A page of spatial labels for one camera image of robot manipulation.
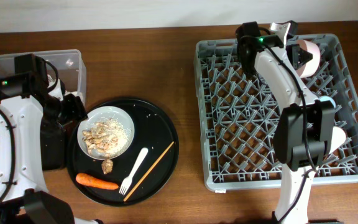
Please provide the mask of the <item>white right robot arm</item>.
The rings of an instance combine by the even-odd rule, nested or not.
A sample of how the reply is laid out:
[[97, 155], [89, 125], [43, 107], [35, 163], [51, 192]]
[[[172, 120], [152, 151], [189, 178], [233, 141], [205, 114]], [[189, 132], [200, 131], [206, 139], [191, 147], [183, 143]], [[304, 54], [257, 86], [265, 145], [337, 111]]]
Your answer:
[[314, 176], [324, 157], [335, 149], [332, 136], [335, 105], [318, 98], [303, 82], [319, 67], [319, 47], [307, 40], [288, 44], [296, 22], [272, 24], [265, 35], [256, 22], [236, 29], [237, 55], [247, 78], [261, 77], [280, 110], [273, 150], [282, 164], [280, 198], [273, 213], [277, 223], [308, 223]]

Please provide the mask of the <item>blue cup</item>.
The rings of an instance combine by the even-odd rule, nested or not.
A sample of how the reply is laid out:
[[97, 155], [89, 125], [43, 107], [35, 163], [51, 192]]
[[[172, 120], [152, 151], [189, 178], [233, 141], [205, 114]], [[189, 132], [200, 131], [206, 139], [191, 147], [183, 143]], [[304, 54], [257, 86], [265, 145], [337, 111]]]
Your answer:
[[324, 101], [330, 102], [333, 105], [334, 108], [336, 107], [336, 102], [330, 96], [320, 96], [319, 101], [321, 101], [321, 102], [324, 102]]

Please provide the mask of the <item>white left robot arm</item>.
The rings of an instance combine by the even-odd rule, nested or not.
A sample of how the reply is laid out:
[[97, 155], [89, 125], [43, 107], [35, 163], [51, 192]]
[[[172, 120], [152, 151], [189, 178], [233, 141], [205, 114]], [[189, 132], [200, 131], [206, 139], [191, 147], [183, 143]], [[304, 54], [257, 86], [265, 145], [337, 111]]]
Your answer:
[[14, 74], [0, 78], [0, 223], [84, 223], [68, 203], [48, 193], [40, 132], [44, 118], [67, 124], [87, 119], [81, 98], [48, 81], [50, 62], [14, 57]]

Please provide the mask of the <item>pink bowl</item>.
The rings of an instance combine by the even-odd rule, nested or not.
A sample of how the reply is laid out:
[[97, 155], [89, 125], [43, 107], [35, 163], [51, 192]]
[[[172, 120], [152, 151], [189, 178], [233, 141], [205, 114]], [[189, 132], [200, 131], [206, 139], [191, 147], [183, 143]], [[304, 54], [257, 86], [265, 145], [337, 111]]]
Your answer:
[[319, 47], [307, 40], [297, 40], [296, 42], [300, 49], [306, 52], [306, 59], [302, 59], [303, 65], [296, 69], [296, 72], [300, 78], [308, 78], [317, 71], [320, 61]]

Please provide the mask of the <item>cream paper cup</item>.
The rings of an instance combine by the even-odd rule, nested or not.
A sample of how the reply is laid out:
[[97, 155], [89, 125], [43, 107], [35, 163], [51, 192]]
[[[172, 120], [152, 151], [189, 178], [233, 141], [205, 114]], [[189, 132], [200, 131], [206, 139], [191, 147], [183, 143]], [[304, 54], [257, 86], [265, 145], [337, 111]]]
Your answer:
[[337, 126], [333, 127], [332, 138], [331, 138], [331, 148], [329, 153], [333, 153], [337, 148], [342, 146], [346, 141], [346, 133], [342, 128]]

